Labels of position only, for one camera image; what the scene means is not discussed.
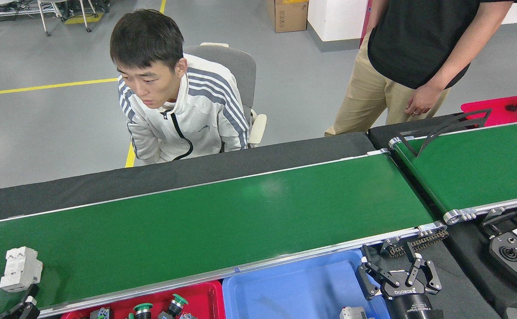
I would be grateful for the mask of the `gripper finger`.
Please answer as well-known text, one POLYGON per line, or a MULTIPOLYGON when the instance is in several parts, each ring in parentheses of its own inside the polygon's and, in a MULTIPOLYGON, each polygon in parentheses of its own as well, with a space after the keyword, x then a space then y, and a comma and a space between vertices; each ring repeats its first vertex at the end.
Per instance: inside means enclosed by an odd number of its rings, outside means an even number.
POLYGON ((38 284, 31 284, 20 302, 1 313, 0 319, 37 319, 40 314, 36 300, 38 292, 38 284))

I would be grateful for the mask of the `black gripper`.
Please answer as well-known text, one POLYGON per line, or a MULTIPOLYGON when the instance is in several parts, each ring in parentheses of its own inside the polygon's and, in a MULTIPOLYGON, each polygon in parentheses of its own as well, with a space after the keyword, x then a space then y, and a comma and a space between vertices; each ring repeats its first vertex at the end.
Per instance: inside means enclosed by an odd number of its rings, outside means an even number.
POLYGON ((363 256, 356 269, 356 279, 366 300, 382 293, 392 319, 438 318, 438 310, 433 308, 426 296, 426 293, 436 295, 442 289, 434 262, 424 260, 419 253, 406 252, 412 266, 407 272, 407 279, 398 287, 398 280, 392 274, 372 262, 369 246, 363 245, 360 250, 363 256), (420 270, 426 277, 425 285, 417 280, 420 270))

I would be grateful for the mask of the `person's left hand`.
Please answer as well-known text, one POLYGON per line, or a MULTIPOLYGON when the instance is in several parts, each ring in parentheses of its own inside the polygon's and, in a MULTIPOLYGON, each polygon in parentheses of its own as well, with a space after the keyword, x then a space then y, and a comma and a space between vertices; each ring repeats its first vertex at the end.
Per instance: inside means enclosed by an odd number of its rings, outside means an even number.
POLYGON ((438 101, 443 89, 444 86, 431 81, 418 87, 409 98, 405 113, 412 117, 428 113, 438 101))

